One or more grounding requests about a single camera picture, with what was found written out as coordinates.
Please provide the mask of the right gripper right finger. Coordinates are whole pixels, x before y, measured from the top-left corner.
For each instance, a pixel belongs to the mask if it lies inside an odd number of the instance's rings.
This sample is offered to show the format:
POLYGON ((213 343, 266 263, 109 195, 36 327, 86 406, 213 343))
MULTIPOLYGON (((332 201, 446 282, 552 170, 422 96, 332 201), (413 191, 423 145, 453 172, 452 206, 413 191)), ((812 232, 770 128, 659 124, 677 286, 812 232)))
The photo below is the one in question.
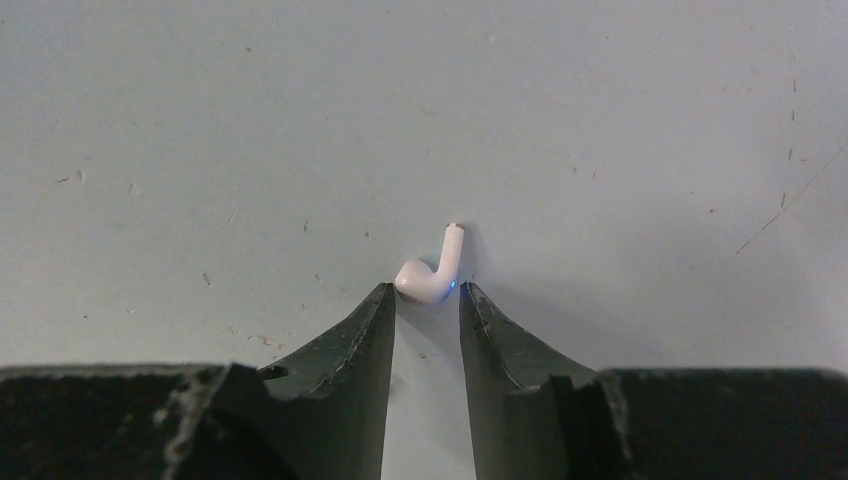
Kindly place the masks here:
POLYGON ((480 479, 843 479, 847 378, 812 368, 595 371, 459 290, 480 479))

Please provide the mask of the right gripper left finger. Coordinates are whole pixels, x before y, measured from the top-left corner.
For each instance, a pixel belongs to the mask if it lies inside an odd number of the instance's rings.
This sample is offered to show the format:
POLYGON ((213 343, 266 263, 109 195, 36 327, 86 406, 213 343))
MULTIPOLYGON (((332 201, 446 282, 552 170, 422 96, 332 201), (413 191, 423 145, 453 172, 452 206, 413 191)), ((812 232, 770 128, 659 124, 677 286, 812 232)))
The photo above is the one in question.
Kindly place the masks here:
POLYGON ((377 479, 395 292, 262 368, 77 364, 1 371, 5 479, 377 479))

